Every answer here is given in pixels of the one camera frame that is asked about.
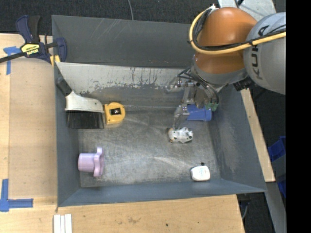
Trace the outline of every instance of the blue tape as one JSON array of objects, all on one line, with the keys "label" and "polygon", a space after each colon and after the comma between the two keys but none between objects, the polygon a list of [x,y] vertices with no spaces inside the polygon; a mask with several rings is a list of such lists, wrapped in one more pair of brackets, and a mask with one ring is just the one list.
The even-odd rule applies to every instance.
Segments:
[{"label": "blue tape", "polygon": [[34,199],[9,200],[9,180],[2,180],[0,212],[8,212],[11,208],[32,208]]},{"label": "blue tape", "polygon": [[[8,47],[8,48],[4,48],[3,51],[7,54],[7,55],[11,55],[11,54],[15,54],[15,53],[19,53],[21,52],[19,48],[17,48],[16,46],[14,47]],[[6,64],[6,75],[9,75],[11,73],[11,61],[9,60]]]}]

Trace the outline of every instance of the wooden board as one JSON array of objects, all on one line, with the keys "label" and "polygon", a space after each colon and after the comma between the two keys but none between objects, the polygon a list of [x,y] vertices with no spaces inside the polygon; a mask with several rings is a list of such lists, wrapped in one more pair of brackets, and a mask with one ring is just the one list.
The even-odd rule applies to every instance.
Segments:
[{"label": "wooden board", "polygon": [[72,214],[74,233],[244,233],[235,195],[61,207],[41,205],[0,213],[0,233],[52,232],[54,214]]}]

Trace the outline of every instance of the purple object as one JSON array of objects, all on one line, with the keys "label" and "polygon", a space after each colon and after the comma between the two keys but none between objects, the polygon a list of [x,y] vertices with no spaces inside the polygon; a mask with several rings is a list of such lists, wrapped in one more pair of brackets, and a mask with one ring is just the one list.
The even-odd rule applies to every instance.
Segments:
[{"label": "purple object", "polygon": [[81,172],[93,172],[94,177],[100,177],[104,171],[103,148],[97,147],[96,153],[80,153],[78,169]]}]

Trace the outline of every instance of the white object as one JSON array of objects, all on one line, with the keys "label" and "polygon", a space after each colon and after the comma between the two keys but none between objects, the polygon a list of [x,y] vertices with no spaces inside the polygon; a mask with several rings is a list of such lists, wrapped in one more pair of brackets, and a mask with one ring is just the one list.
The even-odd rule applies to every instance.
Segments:
[{"label": "white object", "polygon": [[169,129],[169,138],[170,142],[181,142],[186,143],[190,142],[193,138],[193,131],[190,131],[188,128],[184,127],[182,129]]},{"label": "white object", "polygon": [[210,172],[207,166],[196,166],[191,169],[191,177],[195,181],[208,181]]},{"label": "white object", "polygon": [[66,96],[66,108],[69,111],[91,111],[104,113],[103,105],[97,99],[85,98],[72,91]]},{"label": "white object", "polygon": [[71,214],[59,215],[53,217],[53,233],[72,233]]}]

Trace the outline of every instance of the wooden table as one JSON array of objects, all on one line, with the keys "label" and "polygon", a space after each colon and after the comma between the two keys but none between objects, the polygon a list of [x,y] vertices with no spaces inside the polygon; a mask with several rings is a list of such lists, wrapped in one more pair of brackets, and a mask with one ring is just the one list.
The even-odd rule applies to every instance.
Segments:
[{"label": "wooden table", "polygon": [[[18,34],[0,34],[0,57],[6,56],[3,48],[23,43]],[[11,62],[9,75],[6,69],[7,63],[1,63],[0,182],[9,178],[9,198],[34,198],[34,206],[0,213],[0,232],[51,233],[55,214],[72,214],[74,233],[245,232],[236,195],[57,208],[52,66],[21,57]],[[242,91],[242,96],[265,181],[273,182],[249,91]]]}]

